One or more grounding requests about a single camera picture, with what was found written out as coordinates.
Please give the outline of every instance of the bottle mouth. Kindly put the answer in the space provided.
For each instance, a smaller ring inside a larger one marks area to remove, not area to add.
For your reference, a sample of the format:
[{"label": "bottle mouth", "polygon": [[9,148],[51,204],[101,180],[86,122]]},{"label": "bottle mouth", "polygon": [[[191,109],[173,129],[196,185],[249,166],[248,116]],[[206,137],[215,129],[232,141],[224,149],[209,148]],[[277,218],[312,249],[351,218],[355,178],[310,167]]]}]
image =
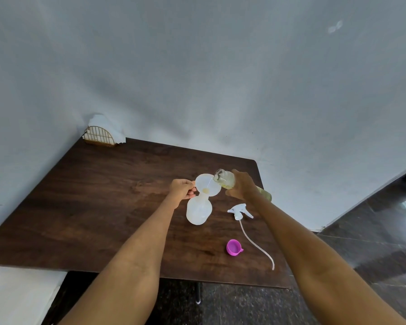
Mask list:
[{"label": "bottle mouth", "polygon": [[218,182],[221,180],[222,175],[225,173],[223,169],[218,169],[213,176],[213,181]]}]

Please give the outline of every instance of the bottle body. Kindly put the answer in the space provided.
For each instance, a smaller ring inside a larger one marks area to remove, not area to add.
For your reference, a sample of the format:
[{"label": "bottle body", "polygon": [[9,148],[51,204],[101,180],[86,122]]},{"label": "bottle body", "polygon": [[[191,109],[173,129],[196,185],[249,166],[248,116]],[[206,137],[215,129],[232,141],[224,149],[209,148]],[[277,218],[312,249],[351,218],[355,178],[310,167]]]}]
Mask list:
[{"label": "bottle body", "polygon": [[[213,181],[215,181],[225,189],[232,189],[236,183],[234,173],[223,169],[217,170],[215,176],[213,177]],[[272,201],[272,195],[270,193],[268,193],[267,191],[258,186],[256,187],[258,191],[260,191],[260,194],[262,194],[268,201]]]}]

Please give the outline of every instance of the person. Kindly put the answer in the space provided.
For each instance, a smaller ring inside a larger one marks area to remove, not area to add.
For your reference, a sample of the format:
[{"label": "person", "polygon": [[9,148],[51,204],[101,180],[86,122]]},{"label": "person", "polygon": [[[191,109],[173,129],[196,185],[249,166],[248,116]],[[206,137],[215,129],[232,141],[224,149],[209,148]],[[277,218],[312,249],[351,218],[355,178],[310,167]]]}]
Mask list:
[{"label": "person", "polygon": [[[298,287],[322,324],[406,324],[331,247],[265,199],[245,172],[227,190],[252,204],[283,252]],[[160,265],[174,209],[195,196],[175,179],[158,209],[124,243],[59,325],[144,324],[157,298]]]}]

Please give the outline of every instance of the wall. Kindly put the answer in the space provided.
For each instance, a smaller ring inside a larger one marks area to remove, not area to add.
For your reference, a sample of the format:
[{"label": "wall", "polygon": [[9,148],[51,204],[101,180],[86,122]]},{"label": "wall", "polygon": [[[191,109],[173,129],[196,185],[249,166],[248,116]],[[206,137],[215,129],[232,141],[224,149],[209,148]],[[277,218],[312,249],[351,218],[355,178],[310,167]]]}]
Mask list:
[{"label": "wall", "polygon": [[[0,0],[0,224],[78,138],[35,0]],[[64,272],[0,267],[0,324],[42,321]]]},{"label": "wall", "polygon": [[406,171],[406,0],[39,6],[80,120],[253,158],[310,229]]}]

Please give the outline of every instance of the white spray trigger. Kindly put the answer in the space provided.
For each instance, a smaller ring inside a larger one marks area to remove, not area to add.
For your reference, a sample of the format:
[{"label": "white spray trigger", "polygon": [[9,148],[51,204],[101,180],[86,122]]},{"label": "white spray trigger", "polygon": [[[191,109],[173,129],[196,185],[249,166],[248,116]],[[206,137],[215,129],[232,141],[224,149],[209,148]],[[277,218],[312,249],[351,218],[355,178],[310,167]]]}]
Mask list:
[{"label": "white spray trigger", "polygon": [[238,205],[235,205],[234,207],[232,207],[227,212],[234,213],[235,214],[235,220],[240,220],[240,219],[242,219],[244,217],[241,212],[245,213],[246,215],[248,215],[250,218],[253,219],[254,217],[245,208],[246,206],[247,205],[245,203],[238,204]]}]

